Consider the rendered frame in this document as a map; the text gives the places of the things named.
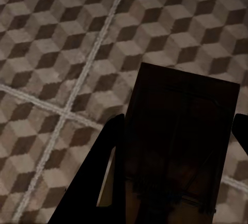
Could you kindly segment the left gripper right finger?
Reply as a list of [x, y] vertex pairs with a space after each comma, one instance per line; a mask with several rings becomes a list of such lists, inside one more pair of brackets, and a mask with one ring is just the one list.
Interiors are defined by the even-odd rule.
[[248, 116], [239, 113], [236, 114], [231, 132], [248, 155]]

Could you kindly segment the mousetrap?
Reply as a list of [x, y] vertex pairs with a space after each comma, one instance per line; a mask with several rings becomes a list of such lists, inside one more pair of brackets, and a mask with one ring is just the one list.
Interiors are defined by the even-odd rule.
[[[126, 224], [212, 224], [240, 84], [141, 62], [125, 115]], [[113, 197], [115, 154], [99, 206]]]

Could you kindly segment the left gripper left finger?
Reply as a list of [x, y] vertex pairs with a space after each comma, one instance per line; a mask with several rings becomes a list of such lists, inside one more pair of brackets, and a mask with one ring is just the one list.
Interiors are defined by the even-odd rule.
[[[112, 204], [96, 206], [114, 147]], [[48, 224], [126, 224], [124, 114], [106, 122]]]

